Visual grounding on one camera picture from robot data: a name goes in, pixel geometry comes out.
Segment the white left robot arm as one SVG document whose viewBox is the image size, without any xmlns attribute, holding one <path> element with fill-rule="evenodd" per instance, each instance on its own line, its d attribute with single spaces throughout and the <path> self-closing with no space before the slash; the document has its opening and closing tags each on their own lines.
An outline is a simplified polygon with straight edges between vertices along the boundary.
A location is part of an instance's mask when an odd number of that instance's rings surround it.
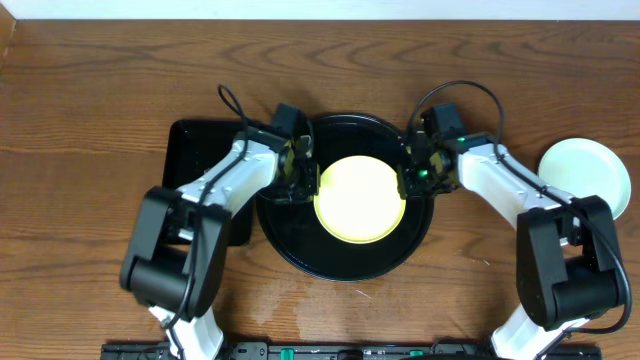
<svg viewBox="0 0 640 360">
<path fill-rule="evenodd" d="M 120 285 L 161 322 L 175 359 L 213 359 L 224 335 L 211 305 L 224 271 L 233 217 L 257 193 L 280 203 L 309 202 L 319 169 L 310 135 L 286 139 L 261 130 L 237 134 L 229 153 L 177 189 L 145 195 Z"/>
</svg>

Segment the mint plate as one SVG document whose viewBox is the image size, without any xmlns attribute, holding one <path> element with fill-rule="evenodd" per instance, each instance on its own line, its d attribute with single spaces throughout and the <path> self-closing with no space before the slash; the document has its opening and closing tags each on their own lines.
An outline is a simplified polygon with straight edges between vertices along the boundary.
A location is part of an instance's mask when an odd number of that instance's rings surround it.
<svg viewBox="0 0 640 360">
<path fill-rule="evenodd" d="M 576 197 L 599 196 L 614 219 L 624 213 L 631 199 L 631 179 L 624 163 L 611 149 L 591 139 L 569 138 L 552 145 L 542 156 L 537 174 Z"/>
</svg>

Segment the yellow plate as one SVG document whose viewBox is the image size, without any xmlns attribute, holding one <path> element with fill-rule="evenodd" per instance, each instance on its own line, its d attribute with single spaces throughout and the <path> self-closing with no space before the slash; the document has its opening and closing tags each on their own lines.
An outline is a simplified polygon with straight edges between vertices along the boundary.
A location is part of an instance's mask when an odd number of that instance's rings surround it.
<svg viewBox="0 0 640 360">
<path fill-rule="evenodd" d="M 400 224 L 406 201 L 397 173 L 384 161 L 364 155 L 339 159 L 321 174 L 315 214 L 335 238 L 350 244 L 377 242 Z"/>
</svg>

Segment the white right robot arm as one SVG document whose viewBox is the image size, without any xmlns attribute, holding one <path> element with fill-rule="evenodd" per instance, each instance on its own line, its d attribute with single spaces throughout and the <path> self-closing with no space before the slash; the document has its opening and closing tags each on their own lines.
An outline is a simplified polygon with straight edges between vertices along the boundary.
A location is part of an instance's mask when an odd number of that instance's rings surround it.
<svg viewBox="0 0 640 360">
<path fill-rule="evenodd" d="M 596 334 L 620 330 L 629 320 L 632 291 L 614 219 L 598 196 L 558 190 L 514 160 L 486 133 L 413 132 L 400 168 L 402 197 L 435 196 L 465 188 L 489 203 L 516 231 L 519 307 L 491 336 L 500 359 L 547 359 L 588 322 L 620 307 L 621 318 Z"/>
</svg>

